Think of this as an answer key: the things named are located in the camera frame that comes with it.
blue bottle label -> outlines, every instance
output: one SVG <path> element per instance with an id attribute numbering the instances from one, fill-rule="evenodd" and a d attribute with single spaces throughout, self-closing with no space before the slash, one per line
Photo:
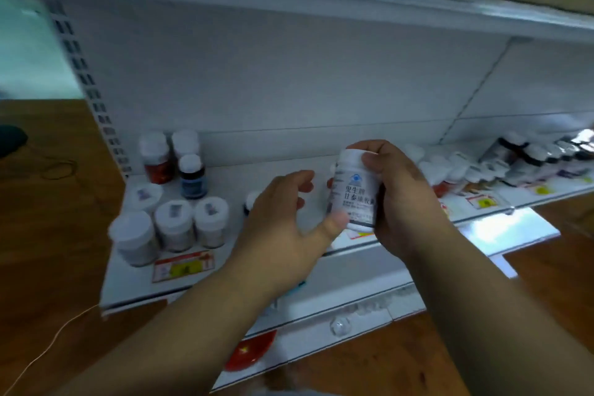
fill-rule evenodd
<path id="1" fill-rule="evenodd" d="M 206 177 L 199 179 L 182 179 L 182 196 L 188 199 L 199 199 L 206 195 Z"/>

fingernail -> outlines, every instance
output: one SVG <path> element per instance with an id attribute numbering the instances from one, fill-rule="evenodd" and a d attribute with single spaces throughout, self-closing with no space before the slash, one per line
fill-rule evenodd
<path id="1" fill-rule="evenodd" d="M 343 211 L 335 211 L 330 213 L 330 219 L 336 223 L 337 226 L 345 228 L 350 221 L 349 214 Z"/>

right hand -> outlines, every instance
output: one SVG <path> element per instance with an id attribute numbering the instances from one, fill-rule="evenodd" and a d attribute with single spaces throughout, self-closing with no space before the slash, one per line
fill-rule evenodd
<path id="1" fill-rule="evenodd" d="M 393 255 L 406 260 L 441 242 L 444 235 L 457 232 L 423 174 L 394 144 L 373 139 L 351 144 L 347 149 L 377 154 L 366 153 L 362 161 L 383 183 L 375 235 Z"/>

